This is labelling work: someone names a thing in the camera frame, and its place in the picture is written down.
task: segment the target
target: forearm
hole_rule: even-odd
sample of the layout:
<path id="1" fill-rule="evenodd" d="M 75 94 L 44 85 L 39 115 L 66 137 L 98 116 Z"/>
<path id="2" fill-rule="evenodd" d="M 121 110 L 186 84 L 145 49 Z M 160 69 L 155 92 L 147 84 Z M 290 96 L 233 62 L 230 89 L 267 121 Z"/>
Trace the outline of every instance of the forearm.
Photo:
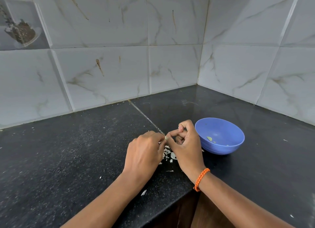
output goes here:
<path id="1" fill-rule="evenodd" d="M 124 208 L 142 187 L 143 184 L 137 184 L 132 176 L 120 174 L 102 194 L 61 228 L 112 227 Z"/>
<path id="2" fill-rule="evenodd" d="M 199 188 L 237 228 L 292 227 L 229 187 L 210 172 L 203 177 Z"/>

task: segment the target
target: orange bracelet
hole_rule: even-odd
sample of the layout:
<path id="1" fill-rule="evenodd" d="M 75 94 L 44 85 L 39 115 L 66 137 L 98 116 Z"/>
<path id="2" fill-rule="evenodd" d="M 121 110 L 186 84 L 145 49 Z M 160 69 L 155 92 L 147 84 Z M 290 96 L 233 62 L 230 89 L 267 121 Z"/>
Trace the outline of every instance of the orange bracelet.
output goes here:
<path id="1" fill-rule="evenodd" d="M 199 177 L 197 178 L 197 181 L 196 181 L 195 186 L 194 186 L 194 189 L 195 189 L 196 191 L 200 191 L 200 189 L 199 189 L 199 187 L 198 187 L 198 186 L 199 186 L 199 183 L 200 183 L 201 179 L 203 178 L 203 176 L 204 176 L 207 172 L 210 172 L 210 169 L 209 169 L 209 168 L 204 169 L 204 170 L 200 173 Z"/>

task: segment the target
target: black granite countertop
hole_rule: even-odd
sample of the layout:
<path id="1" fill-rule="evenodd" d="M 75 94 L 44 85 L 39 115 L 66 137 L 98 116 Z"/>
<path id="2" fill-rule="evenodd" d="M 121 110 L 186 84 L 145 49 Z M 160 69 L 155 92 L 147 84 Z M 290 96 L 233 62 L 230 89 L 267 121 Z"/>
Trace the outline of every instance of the black granite countertop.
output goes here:
<path id="1" fill-rule="evenodd" d="M 166 133 L 204 117 L 245 134 L 233 154 L 203 153 L 213 174 L 293 226 L 315 226 L 314 126 L 201 86 L 132 103 L 151 121 L 125 101 L 1 131 L 0 227 L 61 226 L 121 173 L 133 138 L 158 131 L 153 123 Z M 192 186 L 176 161 L 163 161 L 115 227 L 147 224 Z"/>

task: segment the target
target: blue bowl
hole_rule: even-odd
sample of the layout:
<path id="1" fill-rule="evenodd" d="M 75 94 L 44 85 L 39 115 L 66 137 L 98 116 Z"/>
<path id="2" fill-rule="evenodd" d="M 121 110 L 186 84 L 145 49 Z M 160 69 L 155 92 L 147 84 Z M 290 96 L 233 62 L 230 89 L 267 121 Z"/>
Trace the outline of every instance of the blue bowl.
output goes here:
<path id="1" fill-rule="evenodd" d="M 203 118 L 196 122 L 201 146 L 214 154 L 226 155 L 237 150 L 245 140 L 243 131 L 224 119 Z"/>

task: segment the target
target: backsplash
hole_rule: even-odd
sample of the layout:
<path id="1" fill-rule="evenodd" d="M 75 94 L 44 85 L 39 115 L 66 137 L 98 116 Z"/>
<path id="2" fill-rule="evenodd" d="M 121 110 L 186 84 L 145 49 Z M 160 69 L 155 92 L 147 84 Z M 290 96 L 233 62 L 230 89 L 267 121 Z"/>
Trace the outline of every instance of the backsplash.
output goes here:
<path id="1" fill-rule="evenodd" d="M 209 0 L 0 0 L 0 129 L 197 83 Z"/>
<path id="2" fill-rule="evenodd" d="M 315 125 L 314 0 L 210 0 L 198 84 Z"/>

